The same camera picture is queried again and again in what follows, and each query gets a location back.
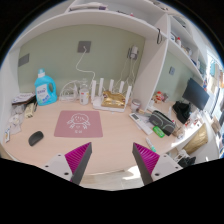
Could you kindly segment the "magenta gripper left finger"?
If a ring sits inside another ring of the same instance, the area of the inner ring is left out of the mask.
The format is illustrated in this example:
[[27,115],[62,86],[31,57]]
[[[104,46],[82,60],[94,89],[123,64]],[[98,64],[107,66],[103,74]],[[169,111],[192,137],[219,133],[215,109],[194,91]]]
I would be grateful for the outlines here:
[[57,154],[45,165],[44,169],[56,176],[79,185],[92,154],[92,144],[86,143],[67,154]]

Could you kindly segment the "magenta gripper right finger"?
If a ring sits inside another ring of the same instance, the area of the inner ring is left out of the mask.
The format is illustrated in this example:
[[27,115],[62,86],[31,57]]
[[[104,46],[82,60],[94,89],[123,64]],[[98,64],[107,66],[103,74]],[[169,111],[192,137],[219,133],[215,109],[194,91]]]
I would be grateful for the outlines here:
[[158,155],[137,143],[133,144],[132,153],[144,185],[148,185],[182,169],[169,155]]

